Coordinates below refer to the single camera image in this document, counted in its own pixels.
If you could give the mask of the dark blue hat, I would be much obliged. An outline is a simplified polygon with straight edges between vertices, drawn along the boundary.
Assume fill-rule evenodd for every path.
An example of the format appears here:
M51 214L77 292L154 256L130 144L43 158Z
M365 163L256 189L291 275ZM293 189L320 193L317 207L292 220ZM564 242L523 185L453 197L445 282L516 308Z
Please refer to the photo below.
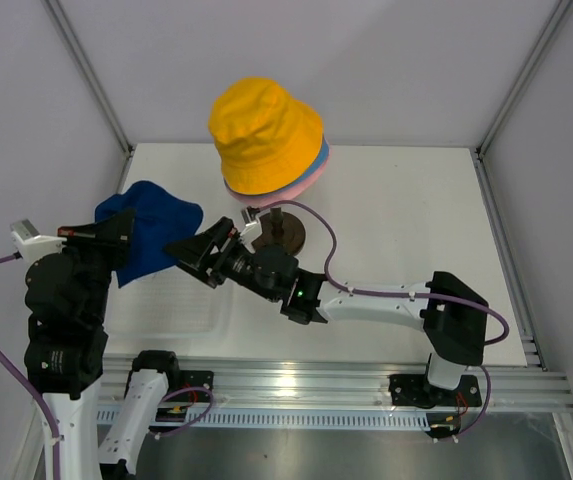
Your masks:
M135 210L135 220L128 262L116 271L120 288L174 266L175 261L164 247L194 236L204 218L200 205L142 180L101 202L95 208L94 219L106 220L130 208Z

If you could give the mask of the pink bucket hat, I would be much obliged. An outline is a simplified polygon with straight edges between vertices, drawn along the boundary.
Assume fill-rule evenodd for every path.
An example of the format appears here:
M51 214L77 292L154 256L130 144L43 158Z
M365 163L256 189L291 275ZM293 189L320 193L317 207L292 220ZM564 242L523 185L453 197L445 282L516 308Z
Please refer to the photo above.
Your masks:
M305 190L310 188L317 180L320 179L321 175L324 173L328 165L328 161L329 158L323 170L321 172L318 172L316 175L311 174L309 166L309 168L296 181L292 182L291 184L281 189L265 194L244 195L233 191L227 183L224 183L224 185L229 195L235 200L241 202L242 204L257 208L266 207L277 201L293 200L297 196L301 195Z

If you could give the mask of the yellow hat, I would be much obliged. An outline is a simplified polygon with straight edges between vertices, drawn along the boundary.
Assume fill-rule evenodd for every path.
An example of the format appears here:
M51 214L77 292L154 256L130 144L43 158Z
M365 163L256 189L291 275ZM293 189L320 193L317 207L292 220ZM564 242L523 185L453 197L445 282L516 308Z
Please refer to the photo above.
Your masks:
M225 183L244 195L273 192L296 181L325 138L321 116L265 77L229 86L213 103L208 130Z

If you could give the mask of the light blue bucket hat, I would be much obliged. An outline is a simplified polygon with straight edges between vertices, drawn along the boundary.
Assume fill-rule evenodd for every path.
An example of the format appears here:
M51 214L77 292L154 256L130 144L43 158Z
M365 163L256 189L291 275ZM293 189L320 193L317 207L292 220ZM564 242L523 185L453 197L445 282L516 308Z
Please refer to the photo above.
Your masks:
M321 172L323 170L329 156L330 156L330 147L326 139L322 138L320 150L315 160L310 165L310 171L312 175L316 175L318 172Z

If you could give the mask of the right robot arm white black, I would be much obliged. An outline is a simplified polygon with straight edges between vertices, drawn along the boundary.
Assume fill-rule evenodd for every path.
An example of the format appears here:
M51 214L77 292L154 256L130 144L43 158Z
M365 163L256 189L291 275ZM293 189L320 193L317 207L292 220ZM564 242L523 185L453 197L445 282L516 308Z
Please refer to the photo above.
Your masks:
M298 259L278 244L249 250L231 219L221 218L206 231L172 242L164 251L177 266L216 288L231 280L280 304L289 320L308 325L340 320L405 326L425 334L432 346L425 372L393 374L389 391L396 406L420 409L478 406L478 383L467 374L482 364L487 301L448 272L426 283L370 291L341 285L328 273L300 268Z

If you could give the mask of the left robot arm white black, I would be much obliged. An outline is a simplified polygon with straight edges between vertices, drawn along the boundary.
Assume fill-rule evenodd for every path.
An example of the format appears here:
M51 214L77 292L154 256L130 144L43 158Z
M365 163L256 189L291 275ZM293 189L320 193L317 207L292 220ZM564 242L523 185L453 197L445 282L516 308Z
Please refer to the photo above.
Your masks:
M62 227L60 250L36 260L26 274L31 314L24 356L39 393L46 465L52 479L133 479L149 426L162 400L182 388L178 359L146 350L132 363L119 415L97 437L104 329L112 274L126 265L134 209L88 225Z

